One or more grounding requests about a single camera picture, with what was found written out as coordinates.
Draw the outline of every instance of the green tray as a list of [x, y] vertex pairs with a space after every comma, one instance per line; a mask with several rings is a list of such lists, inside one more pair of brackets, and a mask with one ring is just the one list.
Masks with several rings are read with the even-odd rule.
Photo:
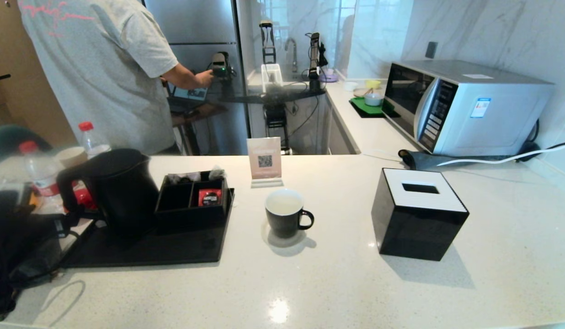
[[350, 100], [350, 103], [362, 118], [385, 118], [382, 112], [382, 103], [380, 103], [380, 106], [367, 106], [363, 97], [354, 97]]

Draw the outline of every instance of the mug handle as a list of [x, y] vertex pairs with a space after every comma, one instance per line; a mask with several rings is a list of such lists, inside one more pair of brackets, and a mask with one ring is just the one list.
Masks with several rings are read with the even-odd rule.
[[309, 216], [311, 223], [309, 225], [299, 224], [299, 229], [310, 229], [313, 226], [313, 223], [315, 223], [315, 216], [313, 216], [313, 214], [311, 214], [309, 211], [301, 209], [301, 211], [299, 211], [299, 223], [301, 222], [301, 216], [303, 215]]

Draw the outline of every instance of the countertop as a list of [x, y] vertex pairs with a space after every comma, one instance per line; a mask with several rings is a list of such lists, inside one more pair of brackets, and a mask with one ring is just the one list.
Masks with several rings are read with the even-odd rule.
[[[360, 119], [341, 84], [334, 110], [359, 150], [412, 146]], [[470, 217], [441, 262], [378, 254], [372, 202], [383, 154], [284, 156], [314, 226], [296, 246], [264, 238], [266, 196], [245, 156], [153, 157], [167, 173], [219, 165], [236, 189], [217, 264], [69, 269], [25, 290], [8, 324], [61, 328], [483, 328], [565, 321], [565, 193], [522, 164], [440, 169]]]

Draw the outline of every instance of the red bottle cap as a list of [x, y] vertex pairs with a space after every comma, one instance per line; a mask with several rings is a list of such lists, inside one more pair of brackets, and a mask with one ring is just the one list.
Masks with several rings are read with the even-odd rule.
[[88, 131], [94, 129], [94, 125], [90, 121], [85, 121], [79, 124], [81, 131]]
[[33, 140], [27, 140], [19, 145], [22, 154], [29, 154], [38, 149], [37, 144]]

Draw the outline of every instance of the gray t-shirt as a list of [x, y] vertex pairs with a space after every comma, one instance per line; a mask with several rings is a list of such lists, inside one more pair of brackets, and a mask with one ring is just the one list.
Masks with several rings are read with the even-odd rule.
[[113, 148], [174, 141], [159, 76], [178, 63], [137, 0], [19, 0], [25, 29], [76, 138], [91, 121]]

